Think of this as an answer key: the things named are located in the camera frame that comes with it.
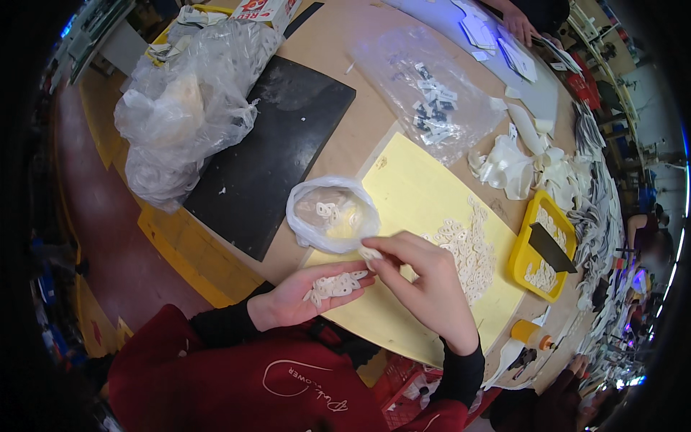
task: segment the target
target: yellow plastic tray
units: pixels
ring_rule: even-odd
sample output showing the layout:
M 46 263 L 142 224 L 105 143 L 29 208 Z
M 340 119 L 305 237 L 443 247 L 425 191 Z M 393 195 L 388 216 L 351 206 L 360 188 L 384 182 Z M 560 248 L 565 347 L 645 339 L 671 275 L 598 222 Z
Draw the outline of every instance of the yellow plastic tray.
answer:
M 224 13 L 228 16 L 231 16 L 233 14 L 233 11 L 234 11 L 234 9 L 219 8 L 218 6 L 192 5 L 192 7 L 195 8 L 196 10 L 199 10 L 200 12 L 221 12 L 221 13 Z M 168 32 L 170 31 L 171 26 L 173 25 L 174 22 L 175 22 L 175 19 L 173 21 L 171 21 L 170 24 L 168 24 L 168 27 L 166 27 L 166 29 L 163 30 L 163 32 L 160 35 L 158 35 L 158 37 L 156 37 L 156 39 L 154 39 L 153 44 L 160 45 L 160 44 L 165 44 L 168 42 Z M 159 59 L 153 58 L 153 56 L 151 54 L 149 54 L 148 49 L 144 52 L 144 55 L 146 55 L 148 58 L 150 58 L 151 61 L 153 62 L 153 64 L 155 64 L 156 66 L 163 66 L 163 62 L 161 62 Z
M 528 209 L 523 218 L 523 225 L 521 226 L 518 239 L 516 239 L 516 243 L 511 251 L 507 272 L 518 285 L 536 293 L 548 302 L 554 303 L 561 295 L 568 272 L 557 273 L 557 284 L 550 292 L 544 292 L 525 280 L 525 270 L 528 268 L 528 264 L 532 263 L 533 271 L 535 271 L 540 268 L 540 261 L 542 260 L 541 255 L 528 244 L 528 239 L 533 231 L 530 228 L 530 224 L 534 223 L 535 219 L 538 217 L 539 206 L 547 210 L 547 213 L 554 219 L 554 225 L 561 229 L 566 235 L 566 255 L 570 259 L 574 259 L 574 254 L 576 253 L 576 230 L 574 226 L 569 222 L 569 219 L 567 219 L 566 215 L 559 209 L 559 206 L 557 206 L 547 192 L 538 191 L 533 200 L 528 203 Z

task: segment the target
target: cutting mat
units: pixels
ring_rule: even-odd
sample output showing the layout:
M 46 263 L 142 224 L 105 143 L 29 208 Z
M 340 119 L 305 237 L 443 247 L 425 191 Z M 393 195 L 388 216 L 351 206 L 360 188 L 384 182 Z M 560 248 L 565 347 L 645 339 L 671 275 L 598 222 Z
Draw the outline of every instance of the cutting mat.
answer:
M 463 1 L 481 9 L 472 0 Z M 425 0 L 384 0 L 384 3 L 388 3 L 411 17 L 424 22 L 448 37 L 449 40 L 463 48 L 468 54 L 482 51 L 480 48 L 471 45 L 468 37 L 459 25 L 459 21 L 465 18 L 465 13 L 448 0 L 435 3 L 429 3 Z M 490 19 L 485 24 L 495 37 L 500 37 L 499 30 L 497 30 L 498 23 L 491 14 Z M 537 82 L 532 83 L 511 70 L 499 46 L 497 46 L 497 54 L 494 56 L 487 54 L 489 60 L 482 62 L 482 64 L 494 75 L 497 75 L 497 78 L 502 80 L 504 84 L 520 91 L 521 102 L 535 118 L 551 120 L 556 124 L 559 80 L 541 59 L 536 58 L 519 43 L 517 45 L 518 49 L 535 60 L 535 70 L 538 73 Z M 554 137 L 553 134 L 554 128 L 549 132 L 551 137 Z
M 254 128 L 214 156 L 185 208 L 262 261 L 290 190 L 305 180 L 354 98 L 353 88 L 273 56 L 247 97 L 259 99 Z
M 468 223 L 472 208 L 468 195 L 481 202 L 466 185 L 423 149 L 396 133 L 363 177 L 362 184 L 379 210 L 383 236 L 406 229 L 434 234 L 446 218 Z M 507 276 L 506 265 L 516 235 L 484 203 L 489 219 L 485 241 L 494 243 L 497 256 L 492 286 L 473 306 L 483 352 L 492 346 L 518 306 L 524 290 Z M 360 259 L 313 250 L 306 266 Z M 438 368 L 444 361 L 439 337 L 424 327 L 378 279 L 365 295 L 324 317 L 374 344 Z

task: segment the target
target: glue bottle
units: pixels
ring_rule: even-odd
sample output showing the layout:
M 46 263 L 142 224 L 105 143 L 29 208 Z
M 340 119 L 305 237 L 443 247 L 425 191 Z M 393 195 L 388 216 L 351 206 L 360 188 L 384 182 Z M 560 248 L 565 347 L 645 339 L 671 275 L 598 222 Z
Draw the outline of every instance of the glue bottle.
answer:
M 511 337 L 523 342 L 528 349 L 549 350 L 554 345 L 552 336 L 547 334 L 542 327 L 524 319 L 519 319 L 513 325 Z

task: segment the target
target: person's hand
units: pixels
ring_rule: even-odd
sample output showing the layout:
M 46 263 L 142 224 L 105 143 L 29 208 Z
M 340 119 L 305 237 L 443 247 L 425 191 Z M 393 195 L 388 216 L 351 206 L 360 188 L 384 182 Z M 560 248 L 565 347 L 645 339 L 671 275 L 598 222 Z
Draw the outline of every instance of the person's hand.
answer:
M 571 361 L 568 369 L 574 373 L 576 378 L 581 379 L 585 374 L 585 369 L 588 367 L 588 357 L 583 354 L 576 354 Z
M 384 259 L 371 260 L 370 265 L 418 321 L 445 338 L 454 353 L 475 352 L 477 328 L 449 251 L 406 231 L 366 238 L 362 244 L 384 253 Z M 403 264 L 419 275 L 413 283 L 401 276 Z
M 555 47 L 559 48 L 560 50 L 564 50 L 564 46 L 561 44 L 561 41 L 554 36 L 550 35 L 549 33 L 543 33 L 542 37 L 550 41 L 551 43 L 554 44 Z
M 303 297 L 312 289 L 312 283 L 315 280 L 357 270 L 367 270 L 365 261 L 315 265 L 300 269 L 288 276 L 271 292 L 252 297 L 247 302 L 249 317 L 257 330 L 265 332 L 274 327 L 295 326 L 327 310 L 350 303 L 365 293 L 362 288 L 375 282 L 373 275 L 369 274 L 360 279 L 358 282 L 361 288 L 353 290 L 347 296 L 323 299 L 320 308 L 311 301 L 303 301 Z
M 504 27 L 506 27 L 506 29 L 510 31 L 521 44 L 527 46 L 528 48 L 533 46 L 533 41 L 531 38 L 533 36 L 539 38 L 540 33 L 535 30 L 533 24 L 530 24 L 530 21 L 528 20 L 528 17 L 525 16 L 525 13 L 513 5 L 510 8 L 507 8 L 507 10 L 503 13 Z

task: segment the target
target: orange bottle cap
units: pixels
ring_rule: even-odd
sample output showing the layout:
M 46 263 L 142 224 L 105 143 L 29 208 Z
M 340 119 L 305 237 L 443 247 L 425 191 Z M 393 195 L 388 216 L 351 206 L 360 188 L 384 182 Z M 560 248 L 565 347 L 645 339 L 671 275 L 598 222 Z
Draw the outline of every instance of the orange bottle cap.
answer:
M 544 350 L 550 349 L 552 347 L 552 345 L 553 345 L 552 344 L 552 336 L 547 335 L 547 336 L 542 338 L 542 340 L 540 341 L 540 344 L 538 346 L 540 347 L 541 350 L 544 351 Z

